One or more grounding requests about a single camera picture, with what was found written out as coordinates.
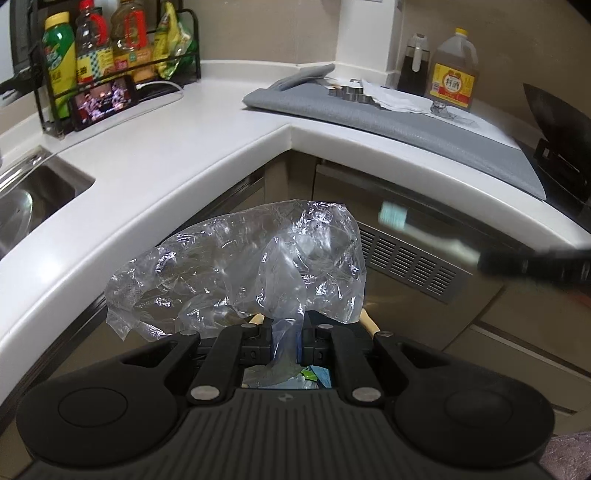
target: dark bottle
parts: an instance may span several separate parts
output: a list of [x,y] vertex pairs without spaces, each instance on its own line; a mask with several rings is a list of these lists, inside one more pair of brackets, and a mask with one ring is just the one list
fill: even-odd
[[427,37],[420,33],[413,35],[404,54],[397,90],[418,96],[425,94],[429,56]]

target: kitchen counter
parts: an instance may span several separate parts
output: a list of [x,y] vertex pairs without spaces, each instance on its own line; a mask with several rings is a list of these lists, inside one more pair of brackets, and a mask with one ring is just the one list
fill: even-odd
[[73,145],[59,156],[95,179],[0,262],[0,402],[118,267],[290,149],[429,196],[535,249],[591,246],[589,233],[547,203],[455,161],[362,131],[244,108],[247,93],[295,70],[210,62],[182,100],[123,124],[176,94],[62,141],[43,136],[36,116],[0,137],[6,165],[36,145],[52,152]]

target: backsplash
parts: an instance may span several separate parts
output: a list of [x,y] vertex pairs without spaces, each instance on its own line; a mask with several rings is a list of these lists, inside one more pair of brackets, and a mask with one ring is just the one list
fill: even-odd
[[185,0],[204,60],[334,60],[340,0]]
[[591,25],[566,0],[406,0],[403,45],[424,33],[433,51],[456,27],[478,50],[475,98],[535,125],[531,83],[591,116]]

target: vent grille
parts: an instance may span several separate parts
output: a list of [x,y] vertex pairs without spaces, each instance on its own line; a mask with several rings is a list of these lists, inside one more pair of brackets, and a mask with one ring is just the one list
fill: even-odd
[[367,266],[443,303],[449,303],[471,275],[396,237],[358,224]]
[[441,269],[433,276],[427,289],[435,295],[443,295],[449,285],[452,284],[456,274],[447,268]]
[[361,250],[363,251],[363,258],[367,261],[375,235],[364,230],[359,230],[359,233],[361,234]]
[[416,254],[411,252],[409,249],[400,247],[398,249],[398,253],[396,253],[396,257],[394,257],[394,261],[390,267],[390,272],[394,275],[398,275],[399,277],[406,277],[408,271],[413,266],[416,257]]

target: clear plastic bag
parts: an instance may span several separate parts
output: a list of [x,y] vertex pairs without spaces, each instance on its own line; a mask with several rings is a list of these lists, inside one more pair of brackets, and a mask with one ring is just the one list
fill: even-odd
[[156,340],[183,329],[214,337],[256,313],[275,319],[274,360],[251,386],[287,380],[306,310],[359,319],[365,288],[359,229],[335,203],[290,200],[193,225],[120,268],[105,290],[107,323]]

